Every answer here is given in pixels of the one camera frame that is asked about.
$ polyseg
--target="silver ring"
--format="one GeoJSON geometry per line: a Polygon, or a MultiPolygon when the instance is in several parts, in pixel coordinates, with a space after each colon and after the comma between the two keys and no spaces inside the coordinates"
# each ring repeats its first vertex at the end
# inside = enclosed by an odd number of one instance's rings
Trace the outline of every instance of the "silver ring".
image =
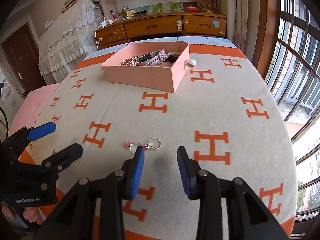
{"type": "Polygon", "coordinates": [[[129,151],[134,155],[139,146],[142,147],[142,145],[140,143],[131,143],[129,146],[129,151]]]}
{"type": "Polygon", "coordinates": [[[161,147],[161,141],[158,139],[158,138],[151,138],[149,141],[148,141],[148,146],[150,147],[150,150],[157,150],[161,147]],[[153,148],[152,145],[151,145],[151,141],[157,141],[159,143],[159,147],[158,148],[153,148]]]}

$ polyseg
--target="watch face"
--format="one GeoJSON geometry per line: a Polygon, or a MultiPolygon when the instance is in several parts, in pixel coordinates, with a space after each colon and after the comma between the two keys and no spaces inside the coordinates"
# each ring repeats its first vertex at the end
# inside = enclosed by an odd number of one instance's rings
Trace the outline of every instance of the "watch face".
{"type": "Polygon", "coordinates": [[[145,61],[147,61],[147,60],[149,60],[149,59],[152,59],[152,57],[151,57],[151,54],[150,53],[147,53],[146,55],[144,55],[143,57],[141,57],[140,59],[139,59],[139,62],[141,63],[141,62],[145,62],[145,61]]]}

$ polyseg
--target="window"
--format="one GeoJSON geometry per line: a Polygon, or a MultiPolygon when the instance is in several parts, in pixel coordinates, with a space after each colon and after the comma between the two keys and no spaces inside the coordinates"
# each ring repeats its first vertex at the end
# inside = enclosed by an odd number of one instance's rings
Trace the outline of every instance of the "window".
{"type": "Polygon", "coordinates": [[[0,68],[0,82],[4,83],[4,87],[1,89],[1,101],[7,105],[12,95],[14,95],[14,90],[12,89],[12,86],[5,78],[1,68],[0,68]]]}
{"type": "Polygon", "coordinates": [[[296,220],[320,211],[320,30],[302,0],[280,0],[275,52],[266,77],[293,145],[296,220]]]}

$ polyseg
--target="blue sticker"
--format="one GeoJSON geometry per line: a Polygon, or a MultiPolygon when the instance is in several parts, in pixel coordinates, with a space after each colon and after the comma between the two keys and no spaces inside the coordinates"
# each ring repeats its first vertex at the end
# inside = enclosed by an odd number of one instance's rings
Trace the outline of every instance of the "blue sticker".
{"type": "Polygon", "coordinates": [[[219,26],[220,26],[220,25],[219,25],[219,21],[213,21],[212,23],[213,23],[213,25],[214,25],[215,27],[219,27],[219,26]]]}

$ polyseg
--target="pink box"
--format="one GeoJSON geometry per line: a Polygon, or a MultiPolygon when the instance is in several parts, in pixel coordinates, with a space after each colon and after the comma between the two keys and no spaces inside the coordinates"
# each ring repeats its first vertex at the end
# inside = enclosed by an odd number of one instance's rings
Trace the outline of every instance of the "pink box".
{"type": "Polygon", "coordinates": [[[109,82],[154,88],[174,93],[183,79],[188,67],[184,65],[190,59],[189,44],[184,41],[139,42],[130,44],[102,63],[109,82]],[[120,66],[119,64],[136,55],[162,50],[166,53],[180,52],[172,67],[161,66],[120,66]]]}

